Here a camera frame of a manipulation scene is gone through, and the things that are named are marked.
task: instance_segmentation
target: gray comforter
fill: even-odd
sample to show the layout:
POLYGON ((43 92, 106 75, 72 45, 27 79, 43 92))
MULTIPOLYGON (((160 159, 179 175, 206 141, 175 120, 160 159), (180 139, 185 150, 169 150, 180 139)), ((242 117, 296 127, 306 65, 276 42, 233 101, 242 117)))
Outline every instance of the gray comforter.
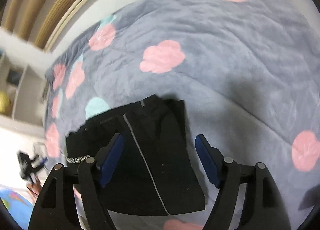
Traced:
MULTIPOLYGON (((176 218, 204 225, 218 193, 196 155, 198 134, 238 163, 265 163, 293 229, 310 212, 303 197, 320 183, 320 39, 288 0, 141 0, 81 34, 46 77, 49 168, 65 163, 65 136, 89 117, 157 94, 185 100, 188 153, 207 200, 205 211, 176 218)), ((112 217, 123 229, 173 218, 112 217)))

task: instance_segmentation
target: white bookcase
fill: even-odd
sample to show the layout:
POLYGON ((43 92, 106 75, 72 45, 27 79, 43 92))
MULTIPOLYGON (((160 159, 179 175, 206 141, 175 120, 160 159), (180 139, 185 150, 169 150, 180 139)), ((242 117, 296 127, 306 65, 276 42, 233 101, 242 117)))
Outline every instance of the white bookcase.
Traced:
POLYGON ((46 108, 42 95, 45 85, 45 79, 37 75, 28 64, 14 65, 3 55, 0 60, 0 90, 7 92, 12 113, 0 114, 0 127, 42 141, 46 108), (22 73, 17 87, 7 82, 10 70, 22 73))

